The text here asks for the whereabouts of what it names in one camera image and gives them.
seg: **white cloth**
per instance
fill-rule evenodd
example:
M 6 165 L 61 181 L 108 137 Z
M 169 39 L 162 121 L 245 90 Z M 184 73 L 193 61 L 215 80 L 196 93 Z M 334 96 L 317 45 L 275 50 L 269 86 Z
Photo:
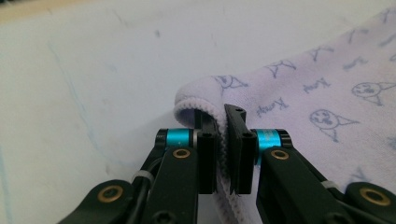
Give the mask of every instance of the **white cloth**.
M 247 111 L 249 129 L 285 129 L 294 146 L 345 189 L 367 181 L 396 192 L 396 7 L 336 40 L 238 76 L 205 77 L 182 87 L 175 116 L 213 116 L 222 137 L 219 192 L 225 223 L 260 223 L 251 195 L 230 195 L 224 104 Z

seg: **cartoon print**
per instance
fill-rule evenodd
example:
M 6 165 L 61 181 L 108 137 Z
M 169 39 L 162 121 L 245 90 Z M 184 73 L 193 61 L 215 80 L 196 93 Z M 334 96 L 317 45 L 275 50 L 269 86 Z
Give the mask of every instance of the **cartoon print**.
M 309 86 L 304 85 L 304 91 L 307 94 L 309 94 L 310 91 L 316 90 L 319 86 L 321 86 L 322 88 L 328 88 L 331 86 L 331 84 L 329 84 L 323 77 L 323 78 L 317 80 L 315 82 L 315 84 L 313 84 L 313 85 L 309 85 Z
M 316 62 L 318 59 L 319 52 L 323 51 L 323 50 L 328 51 L 328 52 L 334 52 L 333 48 L 322 46 L 322 47 L 318 47 L 316 49 L 309 50 L 308 53 L 312 56 L 312 59 L 314 60 L 314 62 Z
M 391 35 L 388 39 L 382 41 L 378 44 L 379 47 L 385 47 L 386 45 L 390 44 L 393 40 L 396 39 L 396 34 Z
M 381 20 L 382 20 L 382 23 L 387 23 L 388 22 L 388 18 L 389 18 L 389 15 L 390 14 L 396 14 L 396 8 L 388 8 L 388 9 L 386 9 L 383 13 L 381 13 Z
M 217 76 L 215 80 L 221 85 L 222 90 L 235 89 L 239 87 L 247 87 L 248 84 L 240 81 L 238 78 L 233 76 Z
M 277 108 L 278 110 L 282 110 L 288 107 L 289 106 L 283 102 L 282 97 L 280 97 L 279 100 L 274 100 L 270 105 L 265 105 L 265 106 L 260 105 L 259 109 L 257 110 L 257 115 L 259 116 L 259 118 L 261 118 L 262 114 L 266 114 L 270 111 L 273 111 L 275 108 Z
M 352 88 L 352 93 L 365 101 L 376 105 L 383 105 L 379 94 L 396 86 L 396 83 L 390 82 L 363 82 Z
M 290 68 L 293 70 L 297 70 L 297 67 L 291 61 L 288 61 L 288 60 L 282 60 L 277 63 L 272 63 L 265 67 L 268 68 L 272 72 L 274 78 L 276 78 L 277 72 L 279 71 L 279 69 L 281 67 L 287 67 L 287 68 Z
M 338 142 L 336 128 L 348 124 L 359 123 L 356 120 L 346 119 L 333 112 L 325 109 L 320 109 L 311 114 L 309 120 L 317 126 L 321 132 L 328 135 L 334 142 Z
M 348 44 L 352 44 L 352 42 L 353 42 L 353 37 L 354 37 L 356 34 L 364 34 L 364 35 L 367 35 L 368 33 L 369 33 L 369 30 L 367 30 L 367 29 L 353 30 L 353 31 L 351 31 L 350 34 L 349 34 L 349 39 L 348 39 L 347 43 L 348 43 Z
M 390 138 L 388 138 L 388 140 L 389 140 L 388 145 L 392 149 L 396 150 L 396 137 L 390 137 Z
M 363 59 L 362 57 L 358 57 L 355 60 L 353 60 L 352 63 L 344 64 L 343 69 L 347 72 L 358 64 L 366 64 L 366 63 L 368 63 L 367 60 Z
M 361 167 L 356 169 L 356 172 L 350 176 L 349 183 L 353 182 L 370 182 L 371 180 L 366 176 Z

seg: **white table surface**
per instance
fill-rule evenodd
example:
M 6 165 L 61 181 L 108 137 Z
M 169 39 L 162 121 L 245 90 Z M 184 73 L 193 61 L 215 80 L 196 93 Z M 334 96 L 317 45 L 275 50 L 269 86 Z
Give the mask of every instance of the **white table surface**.
M 336 38 L 390 0 L 87 1 L 0 21 L 0 223 L 56 223 L 130 180 L 179 87 Z M 219 223 L 200 196 L 199 223 Z

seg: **metal pin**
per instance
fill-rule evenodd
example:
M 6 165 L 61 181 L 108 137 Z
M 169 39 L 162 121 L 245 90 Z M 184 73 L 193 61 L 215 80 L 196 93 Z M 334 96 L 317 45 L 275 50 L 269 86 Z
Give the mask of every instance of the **metal pin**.
M 101 203 L 112 203 L 122 195 L 122 192 L 123 189 L 121 186 L 107 186 L 99 192 L 98 200 Z
M 374 203 L 380 206 L 390 205 L 390 198 L 381 191 L 369 188 L 361 188 L 360 193 L 361 197 L 363 197 L 370 203 Z
M 190 156 L 190 152 L 187 149 L 181 148 L 181 149 L 176 149 L 173 152 L 174 157 L 178 159 L 186 159 Z
M 287 152 L 278 149 L 271 151 L 271 155 L 282 161 L 285 161 L 289 158 L 289 154 Z

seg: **cable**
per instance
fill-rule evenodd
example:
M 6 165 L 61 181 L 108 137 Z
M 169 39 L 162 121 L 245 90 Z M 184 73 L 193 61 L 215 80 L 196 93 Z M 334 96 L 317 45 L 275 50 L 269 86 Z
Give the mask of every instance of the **cable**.
M 145 170 L 139 170 L 136 173 L 134 173 L 134 176 L 132 176 L 132 182 L 134 182 L 134 179 L 139 176 L 148 179 L 151 186 L 154 184 L 154 175 L 152 175 L 151 172 Z
M 149 172 L 151 176 L 155 176 L 162 161 L 162 158 L 153 161 L 145 172 Z M 137 196 L 132 205 L 131 213 L 125 222 L 126 224 L 140 223 L 149 196 L 149 190 L 152 187 L 153 180 L 150 177 L 138 174 L 139 172 L 142 173 L 142 171 L 144 170 L 140 170 L 137 172 L 137 175 L 134 175 L 135 178 L 133 179 L 132 185 L 135 185 L 136 192 L 134 195 Z

